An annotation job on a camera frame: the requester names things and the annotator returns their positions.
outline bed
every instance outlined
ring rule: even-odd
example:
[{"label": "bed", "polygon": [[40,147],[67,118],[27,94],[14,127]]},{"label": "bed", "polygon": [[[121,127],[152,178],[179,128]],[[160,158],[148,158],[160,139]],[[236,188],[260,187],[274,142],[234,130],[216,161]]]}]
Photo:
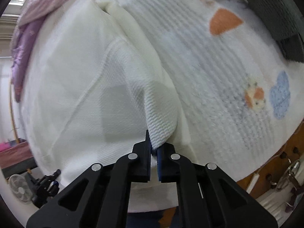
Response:
[{"label": "bed", "polygon": [[[174,135],[173,141],[183,145],[179,153],[199,164],[215,162],[238,181],[271,158],[299,126],[304,117],[304,65],[284,59],[243,0],[116,1],[138,23],[175,86],[187,126],[181,131],[188,131],[182,142]],[[93,108],[81,107],[80,117],[73,120],[77,129],[62,126],[74,109],[69,104],[75,104],[68,80],[82,81],[79,73],[85,68],[69,66],[71,58],[66,62],[56,58],[61,56],[58,39],[68,44],[64,35],[67,26],[73,25],[69,18],[80,16],[77,11],[85,16],[86,3],[68,0],[46,18],[29,59],[21,96],[25,130],[37,165],[46,175],[63,169],[64,186],[91,164],[110,164],[129,153],[147,129],[145,121],[132,113],[121,124],[112,124],[112,133],[105,136],[100,122],[105,117],[96,115],[104,106],[96,96],[91,97]],[[84,63],[92,61],[85,51],[75,57],[83,57]],[[59,71],[50,71],[50,64]],[[58,83],[62,92],[53,88]],[[101,153],[98,144],[114,145],[117,133],[125,136],[126,145]],[[156,179],[148,187],[133,185],[129,211],[176,206],[173,190],[174,186],[159,185]]]}]

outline bedsheet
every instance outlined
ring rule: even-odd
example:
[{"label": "bedsheet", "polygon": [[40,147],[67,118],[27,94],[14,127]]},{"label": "bedsheet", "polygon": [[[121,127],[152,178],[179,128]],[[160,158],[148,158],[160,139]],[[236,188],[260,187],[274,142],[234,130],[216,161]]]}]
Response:
[{"label": "bedsheet", "polygon": [[[60,96],[41,95],[40,77],[46,74],[44,59],[58,28],[85,1],[69,0],[45,21],[30,58],[21,104],[37,165],[45,174],[64,167],[63,185],[94,162],[85,160],[83,141],[83,154],[73,154],[73,144],[81,140],[78,134],[62,141],[70,158],[60,161],[55,155],[41,153],[41,144],[51,146],[49,126],[58,125],[60,116],[69,111]],[[172,79],[197,163],[215,162],[237,181],[264,164],[293,134],[304,117],[304,66],[283,58],[262,22],[242,0],[116,1],[135,18]],[[73,63],[66,65],[73,68]],[[43,110],[37,106],[41,103]],[[58,117],[48,115],[56,109],[63,112]],[[83,124],[94,115],[84,114]],[[84,131],[92,135],[90,143],[98,143],[99,122],[95,120],[95,126]],[[143,137],[144,133],[142,138],[126,138],[129,147],[119,154],[107,152],[107,158],[98,160],[115,162]],[[83,167],[74,169],[75,160],[82,160]],[[159,184],[154,176],[150,184],[132,187],[130,212],[175,205],[174,186]]]}]

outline white blanket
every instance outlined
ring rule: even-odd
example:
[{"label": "white blanket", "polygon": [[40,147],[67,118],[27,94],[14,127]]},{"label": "white blanket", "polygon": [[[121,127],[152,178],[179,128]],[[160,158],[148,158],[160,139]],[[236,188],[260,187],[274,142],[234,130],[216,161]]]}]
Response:
[{"label": "white blanket", "polygon": [[[146,128],[155,129],[154,146],[172,135],[168,141],[179,153],[199,164],[215,162],[237,181],[264,164],[300,124],[304,66],[281,56],[241,0],[116,0],[136,22],[129,15],[125,20],[124,10],[115,13],[115,6],[104,14],[114,18],[111,25],[88,14],[88,1],[69,0],[49,16],[22,97],[38,166],[47,174],[60,168],[63,185],[92,163],[110,164],[131,152]],[[128,33],[134,25],[136,33]],[[125,40],[106,52],[103,42],[110,41],[102,35],[110,32],[100,28],[109,26]],[[105,53],[108,64],[102,63]],[[148,185],[133,185],[130,212],[177,205],[174,187],[152,177]]]}]

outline textured white fabric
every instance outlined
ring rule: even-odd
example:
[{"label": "textured white fabric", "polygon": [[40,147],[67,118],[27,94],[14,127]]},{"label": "textured white fabric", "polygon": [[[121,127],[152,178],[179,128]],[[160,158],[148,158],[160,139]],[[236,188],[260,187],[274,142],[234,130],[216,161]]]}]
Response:
[{"label": "textured white fabric", "polygon": [[[89,46],[78,48],[75,59],[67,61],[53,55],[60,61],[59,69],[48,70],[48,61],[58,38],[65,40],[61,35],[66,33],[62,32],[65,22],[71,21],[69,18],[87,1],[69,0],[46,20],[32,52],[22,97],[22,116],[38,166],[48,174],[63,167],[63,176],[69,176],[69,179],[98,160],[106,165],[129,153],[134,143],[144,139],[147,128],[146,111],[138,108],[138,100],[121,103],[120,99],[115,99],[101,110],[101,100],[109,100],[112,92],[123,98],[126,94],[132,96],[127,89],[116,86],[103,96],[90,96],[90,105],[86,103],[87,98],[84,99],[83,105],[88,109],[77,110],[74,118],[78,122],[71,122],[61,133],[60,143],[52,146],[64,126],[59,121],[66,121],[72,112],[70,104],[77,104],[73,99],[80,95],[79,85],[86,82],[89,85],[100,71],[99,65],[91,62],[97,63],[97,59],[104,56],[103,52],[95,58],[89,54],[92,48],[102,46],[96,45],[100,38],[91,31],[85,36],[82,34],[83,45]],[[116,1],[139,24],[175,86],[180,104],[175,104],[176,128],[168,141],[179,153],[199,164],[215,162],[234,180],[240,180],[275,154],[300,124],[304,117],[304,65],[288,62],[282,57],[269,32],[242,0]],[[210,34],[210,20],[220,8],[233,11],[243,23],[214,36]],[[93,22],[88,18],[83,20],[85,29],[89,30]],[[73,37],[81,34],[79,29],[73,31]],[[138,44],[130,35],[128,37],[137,48]],[[63,54],[67,48],[72,50],[74,41],[65,40],[64,47],[57,51]],[[117,58],[113,57],[113,63],[121,64],[114,59]],[[65,81],[69,72],[73,72],[75,78]],[[115,73],[111,72],[112,78],[121,73],[116,69]],[[112,81],[110,76],[104,85]],[[245,94],[253,98],[257,87],[263,89],[265,102],[249,108]],[[284,95],[290,99],[286,99],[289,100],[288,106],[279,102],[281,106],[277,109],[274,100],[280,100]],[[112,121],[118,111],[121,121],[117,124]],[[111,131],[101,131],[99,121],[107,123]],[[124,143],[119,144],[116,138],[124,138]],[[82,145],[82,150],[74,150],[75,144]],[[46,148],[51,152],[47,157]],[[96,148],[99,151],[91,154]],[[177,205],[174,186],[159,184],[154,168],[152,174],[154,180],[149,184],[132,186],[130,212]]]}]

